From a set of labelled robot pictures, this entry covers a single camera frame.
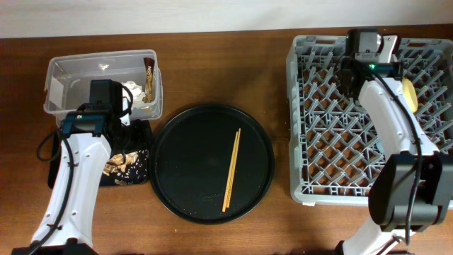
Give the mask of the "brown coffee sachet wrapper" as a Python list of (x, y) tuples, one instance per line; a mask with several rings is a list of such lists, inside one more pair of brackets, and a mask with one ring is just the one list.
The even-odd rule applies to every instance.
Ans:
[(144, 58), (144, 65), (146, 70), (146, 89), (145, 89), (145, 103), (152, 102), (152, 86), (153, 86), (153, 78), (154, 78), (154, 66), (155, 60), (149, 57)]

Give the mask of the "yellow bowl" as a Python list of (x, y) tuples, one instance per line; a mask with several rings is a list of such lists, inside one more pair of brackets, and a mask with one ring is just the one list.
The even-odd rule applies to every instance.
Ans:
[(407, 78), (402, 79), (402, 92), (407, 109), (415, 113), (418, 110), (418, 97), (411, 80)]

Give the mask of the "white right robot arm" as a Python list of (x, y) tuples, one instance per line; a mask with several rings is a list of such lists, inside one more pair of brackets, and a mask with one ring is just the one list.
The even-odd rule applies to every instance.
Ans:
[(336, 254), (387, 254), (438, 225), (452, 199), (452, 157), (441, 153), (414, 115), (417, 97), (396, 58), (398, 35), (352, 29), (340, 59), (340, 91), (366, 111), (386, 163), (368, 195), (369, 217)]

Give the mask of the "wooden chopstick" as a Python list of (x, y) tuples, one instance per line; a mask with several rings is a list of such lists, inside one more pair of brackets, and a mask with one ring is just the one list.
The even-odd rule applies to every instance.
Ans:
[(230, 185), (231, 185), (231, 175), (232, 175), (232, 172), (233, 172), (234, 158), (236, 156), (236, 148), (237, 148), (237, 144), (238, 144), (238, 141), (239, 141), (239, 135), (240, 135), (240, 129), (238, 131), (236, 131), (235, 140), (234, 140), (234, 146), (233, 146), (233, 150), (232, 150), (232, 153), (231, 153), (231, 161), (230, 161), (230, 165), (229, 165), (229, 173), (228, 173), (228, 178), (227, 178), (227, 183), (226, 183), (226, 188), (225, 188), (224, 202), (223, 202), (223, 205), (222, 205), (222, 212), (223, 213), (226, 212), (226, 208), (227, 208), (227, 204), (228, 204), (227, 201), (228, 201), (229, 189), (230, 189)]
[(239, 128), (239, 129), (240, 129), (240, 135), (239, 135), (239, 141), (238, 141), (237, 148), (236, 148), (236, 156), (234, 158), (234, 166), (233, 166), (233, 172), (232, 172), (232, 175), (231, 175), (231, 185), (230, 185), (230, 189), (229, 189), (229, 197), (228, 197), (228, 201), (227, 201), (228, 202), (227, 208), (230, 207), (231, 194), (232, 194), (232, 189), (233, 189), (233, 184), (234, 184), (234, 175), (235, 175), (235, 171), (236, 171), (236, 163), (237, 163), (237, 157), (238, 157), (238, 152), (239, 152), (239, 143), (240, 143), (240, 138), (241, 138), (241, 128)]

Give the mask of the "blue cup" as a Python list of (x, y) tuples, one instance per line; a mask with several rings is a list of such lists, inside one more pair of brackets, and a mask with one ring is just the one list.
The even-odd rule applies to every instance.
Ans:
[(384, 148), (383, 148), (382, 142), (380, 140), (378, 140), (376, 142), (376, 147), (380, 154), (385, 155)]

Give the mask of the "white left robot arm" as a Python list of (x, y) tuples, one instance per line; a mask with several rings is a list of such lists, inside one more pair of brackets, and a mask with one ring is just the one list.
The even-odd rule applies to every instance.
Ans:
[(149, 128), (125, 121), (133, 95), (120, 82), (93, 80), (89, 100), (67, 113), (52, 135), (59, 169), (45, 216), (27, 247), (13, 254), (94, 254), (93, 213), (105, 165), (148, 146)]

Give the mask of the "food scraps and rice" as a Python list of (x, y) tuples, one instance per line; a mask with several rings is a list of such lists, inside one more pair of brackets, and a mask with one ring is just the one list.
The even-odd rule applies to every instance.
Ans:
[(116, 154), (104, 166), (100, 186), (137, 185), (148, 179), (148, 151)]

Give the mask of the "round black serving tray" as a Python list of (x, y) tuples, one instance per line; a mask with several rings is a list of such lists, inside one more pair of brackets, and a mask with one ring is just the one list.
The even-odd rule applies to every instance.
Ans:
[[(241, 128), (230, 207), (222, 212), (231, 153)], [(149, 153), (148, 175), (164, 206), (184, 220), (218, 225), (263, 199), (273, 179), (272, 143), (258, 121), (228, 105), (205, 104), (171, 118)]]

